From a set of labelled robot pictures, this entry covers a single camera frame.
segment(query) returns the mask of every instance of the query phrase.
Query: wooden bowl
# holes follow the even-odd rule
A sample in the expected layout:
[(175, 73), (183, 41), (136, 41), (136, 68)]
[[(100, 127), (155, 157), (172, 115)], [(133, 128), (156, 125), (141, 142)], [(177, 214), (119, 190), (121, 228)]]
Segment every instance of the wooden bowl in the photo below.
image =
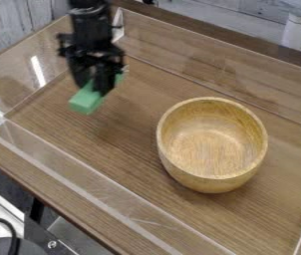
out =
[(239, 187), (254, 175), (267, 149), (267, 134), (240, 104), (198, 98), (176, 104), (160, 118), (156, 146), (171, 177), (203, 193)]

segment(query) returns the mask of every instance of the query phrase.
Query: bowl rim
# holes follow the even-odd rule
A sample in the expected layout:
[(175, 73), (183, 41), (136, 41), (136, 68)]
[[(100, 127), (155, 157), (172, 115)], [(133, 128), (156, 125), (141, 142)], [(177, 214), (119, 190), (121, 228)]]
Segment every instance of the bowl rim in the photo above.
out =
[[(160, 132), (161, 132), (161, 127), (163, 127), (163, 123), (168, 117), (168, 115), (176, 110), (179, 109), (181, 106), (190, 104), (190, 103), (194, 103), (194, 102), (198, 102), (198, 101), (218, 101), (218, 102), (223, 102), (223, 103), (227, 103), (230, 105), (232, 105), (234, 107), (242, 109), (251, 117), (252, 119), (255, 120), (258, 126), (259, 126), (259, 129), (260, 129), (260, 134), (262, 134), (262, 139), (263, 139), (263, 145), (260, 147), (260, 150), (259, 150), (259, 153), (256, 155), (256, 157), (254, 158), (254, 160), (243, 167), (242, 170), (238, 171), (238, 173), (234, 173), (234, 174), (223, 174), (223, 175), (218, 175), (218, 176), (202, 176), (202, 175), (198, 175), (195, 173), (191, 173), (188, 171), (184, 171), (180, 167), (176, 166), (175, 162), (172, 162), (172, 160), (168, 158), (167, 156), (167, 153), (165, 153), (165, 149), (163, 147), (163, 144), (161, 144), (161, 138), (160, 138)], [(156, 124), (156, 131), (155, 131), (155, 139), (156, 139), (156, 147), (157, 147), (157, 150), (160, 151), (160, 153), (164, 155), (165, 157), (165, 160), (172, 164), (172, 166), (179, 169), (179, 171), (184, 172), (185, 174), (191, 175), (191, 176), (195, 176), (198, 178), (202, 178), (202, 179), (211, 179), (211, 180), (226, 180), (226, 179), (232, 179), (235, 177), (239, 177), (242, 175), (244, 175), (248, 171), (251, 171), (258, 165), (259, 163), (262, 162), (263, 160), (263, 157), (264, 157), (264, 154), (266, 154), (266, 151), (267, 151), (267, 140), (268, 140), (268, 136), (267, 136), (267, 132), (266, 132), (266, 128), (263, 126), (263, 123), (260, 121), (260, 119), (258, 118), (258, 116), (254, 114), (254, 112), (246, 108), (242, 104), (231, 101), (231, 100), (227, 100), (224, 98), (216, 98), (216, 97), (200, 97), (200, 98), (194, 98), (194, 99), (190, 99), (190, 100), (185, 100), (185, 101), (181, 101), (179, 103), (176, 103), (173, 106), (171, 106), (168, 108), (168, 110), (164, 112), (164, 114), (161, 115), (160, 119), (159, 119), (159, 122)]]

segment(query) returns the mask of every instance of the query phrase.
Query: wooden table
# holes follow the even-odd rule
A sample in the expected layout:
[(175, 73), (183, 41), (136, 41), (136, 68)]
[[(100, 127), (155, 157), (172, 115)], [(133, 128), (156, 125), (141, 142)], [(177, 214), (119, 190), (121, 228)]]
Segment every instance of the wooden table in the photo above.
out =
[[(301, 53), (153, 7), (115, 3), (133, 11), (123, 11), (119, 41), (129, 72), (91, 116), (66, 105), (76, 86), (54, 41), (69, 30), (66, 17), (1, 53), (0, 111), (9, 121), (0, 127), (0, 169), (116, 253), (292, 254)], [(169, 178), (153, 140), (165, 109), (202, 96), (242, 103), (270, 136), (258, 174), (218, 195)]]

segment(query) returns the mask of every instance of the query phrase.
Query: black cable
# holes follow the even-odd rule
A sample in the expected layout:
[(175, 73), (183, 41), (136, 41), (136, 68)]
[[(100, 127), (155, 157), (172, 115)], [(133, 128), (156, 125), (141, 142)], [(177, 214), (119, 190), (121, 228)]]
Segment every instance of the black cable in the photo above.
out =
[(12, 226), (12, 224), (0, 218), (0, 223), (4, 224), (9, 231), (10, 231), (10, 234), (12, 234), (12, 241), (10, 241), (10, 246), (9, 246), (9, 250), (8, 250), (8, 255), (17, 255), (17, 243), (18, 243), (18, 240), (17, 240), (17, 233), (16, 233), (16, 230)]

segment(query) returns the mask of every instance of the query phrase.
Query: screw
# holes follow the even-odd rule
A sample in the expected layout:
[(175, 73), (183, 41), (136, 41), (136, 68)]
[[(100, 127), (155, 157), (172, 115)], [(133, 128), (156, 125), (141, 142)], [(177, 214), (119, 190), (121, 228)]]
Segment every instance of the screw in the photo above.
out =
[(57, 242), (56, 242), (56, 241), (49, 241), (49, 243), (48, 243), (48, 248), (49, 248), (49, 249), (54, 249), (56, 246), (57, 246)]

